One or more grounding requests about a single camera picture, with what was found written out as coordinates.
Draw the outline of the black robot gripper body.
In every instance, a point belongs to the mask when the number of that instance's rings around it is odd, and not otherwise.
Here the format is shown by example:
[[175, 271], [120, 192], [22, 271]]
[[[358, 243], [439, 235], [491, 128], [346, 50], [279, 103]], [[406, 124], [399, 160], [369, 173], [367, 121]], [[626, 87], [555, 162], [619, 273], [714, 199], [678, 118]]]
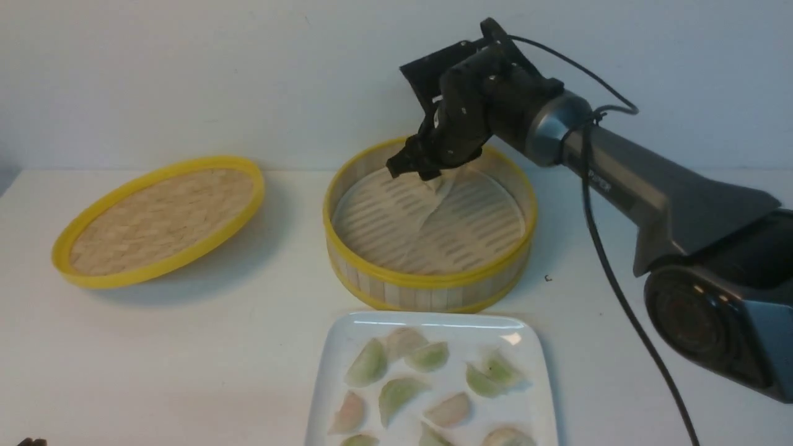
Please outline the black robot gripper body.
[[441, 101], [419, 132], [419, 146], [435, 167], [459, 167], [481, 155], [493, 136], [527, 155], [530, 127], [541, 109], [564, 92], [516, 45], [488, 45], [440, 76]]

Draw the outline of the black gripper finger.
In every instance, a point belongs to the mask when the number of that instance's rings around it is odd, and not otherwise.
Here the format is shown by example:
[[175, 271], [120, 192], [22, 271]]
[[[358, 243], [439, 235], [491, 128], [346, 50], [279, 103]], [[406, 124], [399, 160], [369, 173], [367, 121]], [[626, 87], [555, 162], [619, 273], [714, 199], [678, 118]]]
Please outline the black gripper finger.
[[420, 138], [408, 138], [404, 147], [386, 161], [386, 169], [392, 178], [416, 173], [422, 181], [436, 180], [443, 170], [461, 167], [462, 163], [444, 163], [427, 151], [427, 145]]

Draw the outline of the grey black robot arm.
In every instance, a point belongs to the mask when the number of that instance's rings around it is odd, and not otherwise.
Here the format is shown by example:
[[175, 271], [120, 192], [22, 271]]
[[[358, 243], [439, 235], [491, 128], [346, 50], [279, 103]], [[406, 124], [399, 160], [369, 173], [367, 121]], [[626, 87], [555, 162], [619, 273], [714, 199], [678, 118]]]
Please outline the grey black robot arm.
[[710, 180], [595, 124], [600, 113], [508, 42], [462, 42], [406, 63], [425, 117], [386, 167], [424, 181], [495, 136], [563, 165], [637, 226], [652, 325], [694, 364], [791, 403], [791, 211], [763, 190]]

